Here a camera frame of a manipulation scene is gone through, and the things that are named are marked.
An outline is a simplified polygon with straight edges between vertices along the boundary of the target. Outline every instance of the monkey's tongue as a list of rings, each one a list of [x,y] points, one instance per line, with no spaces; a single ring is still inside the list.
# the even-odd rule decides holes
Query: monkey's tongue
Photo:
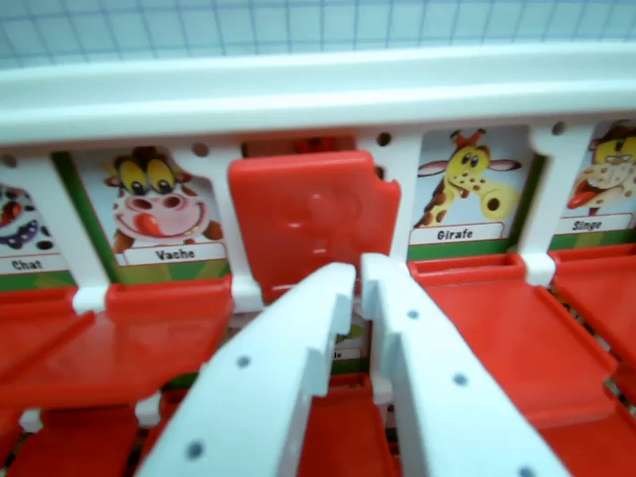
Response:
[[[159,229],[159,225],[157,224],[155,216],[153,216],[152,214],[137,214],[134,221],[135,227],[141,234],[150,237],[164,236],[163,232],[161,232],[161,229]]]
[[[591,201],[594,197],[596,197],[598,195],[598,192],[590,191],[589,190],[590,187],[591,186],[587,184],[587,181],[581,182],[579,186],[576,188],[576,193],[574,194],[574,197],[572,197],[567,203],[567,208],[576,209],[578,207],[581,207],[583,204],[586,204],[587,202]]]

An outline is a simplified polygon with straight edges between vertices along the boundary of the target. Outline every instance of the cartoon cow card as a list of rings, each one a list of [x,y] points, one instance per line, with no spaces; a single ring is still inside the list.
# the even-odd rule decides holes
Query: cartoon cow card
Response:
[[[29,193],[0,183],[0,274],[67,269]]]
[[[422,144],[410,244],[508,237],[534,159],[527,127],[434,131]]]
[[[571,186],[556,233],[633,228],[635,198],[636,122],[600,123]]]
[[[209,182],[154,146],[74,153],[79,178],[119,265],[226,256]]]

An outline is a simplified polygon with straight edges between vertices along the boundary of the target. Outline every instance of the white plastic post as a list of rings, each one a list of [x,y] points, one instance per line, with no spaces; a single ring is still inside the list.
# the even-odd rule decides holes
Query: white plastic post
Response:
[[[193,144],[195,143],[203,146],[198,152],[202,153],[202,151],[207,150],[209,154],[204,157],[196,155],[193,152]],[[191,140],[187,143],[175,143],[166,147],[181,168],[191,174],[208,179],[213,186],[214,197],[221,216],[228,261],[232,270],[232,299],[235,303],[235,313],[262,310],[260,286],[254,280],[247,262],[247,254],[240,234],[237,211],[232,200],[228,180],[230,164],[242,157],[240,143],[210,143],[206,140]]]
[[[386,132],[389,143],[379,143],[380,134]],[[422,129],[414,127],[387,127],[386,129],[366,129],[357,139],[358,149],[369,151],[377,166],[385,170],[385,181],[399,183],[400,197],[396,228],[389,256],[406,264],[408,240],[412,231],[411,216],[415,200],[417,168],[421,155]]]
[[[517,246],[518,254],[526,263],[526,281],[531,285],[548,286],[555,276],[557,267],[548,256],[548,248],[595,125],[594,122],[568,121],[531,128],[533,148],[547,156]]]
[[[0,163],[2,180],[27,191],[47,221],[79,288],[73,299],[76,313],[103,311],[108,277],[48,152],[20,150],[12,156],[15,167]]]
[[[349,333],[356,270],[331,263],[267,307],[202,368],[138,477],[294,476],[311,398]]]
[[[362,280],[380,370],[394,386],[405,476],[569,475],[399,264],[364,254]]]

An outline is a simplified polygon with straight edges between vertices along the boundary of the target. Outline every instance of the cartoon monkey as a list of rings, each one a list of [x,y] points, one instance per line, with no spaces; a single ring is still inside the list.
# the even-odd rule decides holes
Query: cartoon monkey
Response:
[[[209,219],[206,203],[186,185],[191,176],[173,170],[156,148],[134,148],[131,155],[117,157],[110,172],[104,183],[119,190],[112,206],[115,253],[136,240],[174,244],[194,243],[201,235],[223,237],[220,224]]]
[[[595,216],[603,206],[621,204],[636,194],[636,125],[617,121],[589,144],[591,165],[578,174],[568,209],[589,207]]]

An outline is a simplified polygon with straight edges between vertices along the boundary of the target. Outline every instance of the grid paper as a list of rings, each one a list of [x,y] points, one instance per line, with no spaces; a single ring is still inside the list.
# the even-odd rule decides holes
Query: grid paper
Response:
[[[636,0],[0,0],[0,69],[636,39]]]

